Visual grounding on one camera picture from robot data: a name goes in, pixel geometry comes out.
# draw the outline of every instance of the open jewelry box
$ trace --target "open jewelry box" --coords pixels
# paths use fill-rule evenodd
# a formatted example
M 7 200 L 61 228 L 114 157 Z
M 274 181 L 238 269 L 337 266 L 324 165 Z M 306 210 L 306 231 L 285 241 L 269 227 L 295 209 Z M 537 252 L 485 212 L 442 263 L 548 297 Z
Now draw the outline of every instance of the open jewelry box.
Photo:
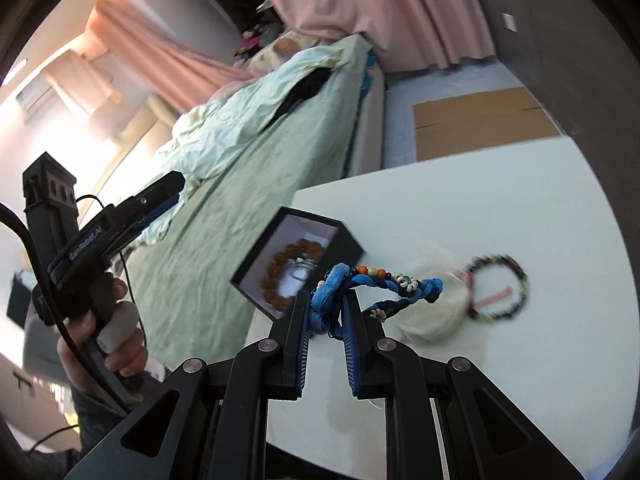
M 363 252 L 342 222 L 281 207 L 231 283 L 276 320 L 286 314 L 299 290 L 316 288 L 335 264 L 355 266 Z

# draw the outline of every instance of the cardboard sheet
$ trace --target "cardboard sheet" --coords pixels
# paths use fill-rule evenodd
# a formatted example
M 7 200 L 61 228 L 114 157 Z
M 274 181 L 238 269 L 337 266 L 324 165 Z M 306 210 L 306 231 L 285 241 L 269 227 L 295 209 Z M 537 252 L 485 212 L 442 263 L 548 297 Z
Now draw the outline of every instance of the cardboard sheet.
M 523 87 L 421 103 L 414 118 L 418 160 L 558 135 Z

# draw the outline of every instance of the dark sleeve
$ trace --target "dark sleeve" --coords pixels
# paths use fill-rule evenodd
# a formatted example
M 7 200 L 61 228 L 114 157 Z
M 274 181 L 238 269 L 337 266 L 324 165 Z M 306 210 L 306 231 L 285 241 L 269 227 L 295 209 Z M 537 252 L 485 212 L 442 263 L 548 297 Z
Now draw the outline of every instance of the dark sleeve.
M 89 453 L 124 418 L 121 412 L 111 409 L 100 400 L 75 388 L 72 388 L 71 391 L 78 414 L 82 451 L 76 449 L 55 453 L 33 451 L 29 455 L 29 459 L 40 476 L 46 480 L 63 480 L 71 468 L 80 462 L 80 459 Z

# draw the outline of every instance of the ceiling light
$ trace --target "ceiling light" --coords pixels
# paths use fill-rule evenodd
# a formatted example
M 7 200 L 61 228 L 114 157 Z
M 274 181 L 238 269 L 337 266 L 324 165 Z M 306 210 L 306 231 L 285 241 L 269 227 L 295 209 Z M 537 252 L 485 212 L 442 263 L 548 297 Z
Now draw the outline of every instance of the ceiling light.
M 7 85 L 7 83 L 11 81 L 11 79 L 13 79 L 17 75 L 17 73 L 20 72 L 20 70 L 22 70 L 26 65 L 27 65 L 27 60 L 23 59 L 20 63 L 18 63 L 11 70 L 9 70 L 9 73 L 6 75 L 6 77 L 4 78 L 4 81 L 2 82 L 2 86 Z

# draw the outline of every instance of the blue braided bracelet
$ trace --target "blue braided bracelet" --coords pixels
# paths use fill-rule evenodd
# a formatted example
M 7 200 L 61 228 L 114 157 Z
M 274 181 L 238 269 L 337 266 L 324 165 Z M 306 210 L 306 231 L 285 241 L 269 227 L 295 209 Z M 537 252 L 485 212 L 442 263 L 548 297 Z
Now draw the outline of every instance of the blue braided bracelet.
M 419 282 L 405 274 L 391 274 L 384 269 L 361 266 L 350 269 L 347 264 L 337 264 L 327 273 L 324 281 L 311 293 L 309 329 L 313 333 L 325 334 L 342 339 L 342 327 L 338 322 L 340 302 L 344 292 L 359 285 L 388 288 L 400 299 L 378 301 L 364 312 L 384 321 L 418 300 L 428 303 L 436 301 L 442 293 L 442 280 L 422 280 Z

